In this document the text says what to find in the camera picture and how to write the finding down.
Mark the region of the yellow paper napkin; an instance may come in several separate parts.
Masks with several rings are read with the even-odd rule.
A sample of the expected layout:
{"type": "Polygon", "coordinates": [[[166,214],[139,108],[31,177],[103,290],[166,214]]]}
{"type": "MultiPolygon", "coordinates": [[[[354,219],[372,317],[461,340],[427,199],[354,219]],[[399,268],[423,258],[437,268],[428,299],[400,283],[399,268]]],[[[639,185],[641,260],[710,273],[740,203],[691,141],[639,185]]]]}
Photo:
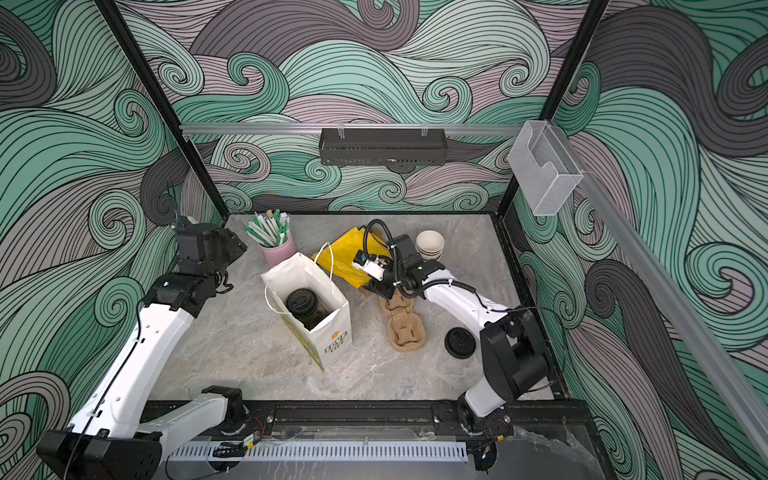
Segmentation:
{"type": "Polygon", "coordinates": [[[354,288],[367,285],[371,277],[353,266],[357,253],[363,249],[365,228],[352,228],[330,243],[329,248],[313,256],[313,260],[327,271],[333,270],[334,277],[340,277],[354,288]]]}

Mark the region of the white paper takeout bag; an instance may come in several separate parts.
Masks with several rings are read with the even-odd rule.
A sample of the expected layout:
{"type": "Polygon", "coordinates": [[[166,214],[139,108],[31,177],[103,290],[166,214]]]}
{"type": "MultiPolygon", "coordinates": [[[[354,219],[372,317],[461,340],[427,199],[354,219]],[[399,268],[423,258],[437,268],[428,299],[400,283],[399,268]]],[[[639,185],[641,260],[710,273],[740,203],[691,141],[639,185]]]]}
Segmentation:
{"type": "Polygon", "coordinates": [[[353,345],[350,304],[334,283],[325,243],[313,259],[296,253],[262,275],[267,306],[280,316],[321,371],[353,345]]]}

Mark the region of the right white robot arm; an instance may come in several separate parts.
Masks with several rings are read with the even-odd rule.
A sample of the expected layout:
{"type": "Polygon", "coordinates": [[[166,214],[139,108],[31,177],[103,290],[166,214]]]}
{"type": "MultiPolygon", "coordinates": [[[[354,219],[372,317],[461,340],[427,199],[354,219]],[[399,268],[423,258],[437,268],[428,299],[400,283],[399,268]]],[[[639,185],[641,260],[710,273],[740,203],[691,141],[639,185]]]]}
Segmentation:
{"type": "Polygon", "coordinates": [[[480,347],[483,376],[459,397],[465,428],[518,399],[550,372],[550,355],[530,309],[507,307],[480,295],[437,260],[425,261],[407,235],[390,238],[388,253],[358,250],[353,266],[370,277],[367,289],[390,300],[396,293],[423,298],[456,317],[480,347]]]}

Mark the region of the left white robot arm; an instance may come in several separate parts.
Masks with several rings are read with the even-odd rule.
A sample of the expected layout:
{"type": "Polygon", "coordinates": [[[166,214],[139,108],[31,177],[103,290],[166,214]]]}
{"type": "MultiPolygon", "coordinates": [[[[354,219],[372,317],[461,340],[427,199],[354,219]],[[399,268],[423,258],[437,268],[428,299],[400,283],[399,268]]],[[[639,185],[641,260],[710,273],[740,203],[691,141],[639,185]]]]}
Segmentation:
{"type": "Polygon", "coordinates": [[[141,419],[176,345],[205,302],[231,291],[228,267],[247,250],[231,230],[193,224],[177,232],[178,269],[142,299],[133,334],[91,398],[62,430],[44,433],[38,456],[60,479],[150,479],[160,463],[198,434],[246,422],[242,392],[212,386],[154,420],[141,419]]]}

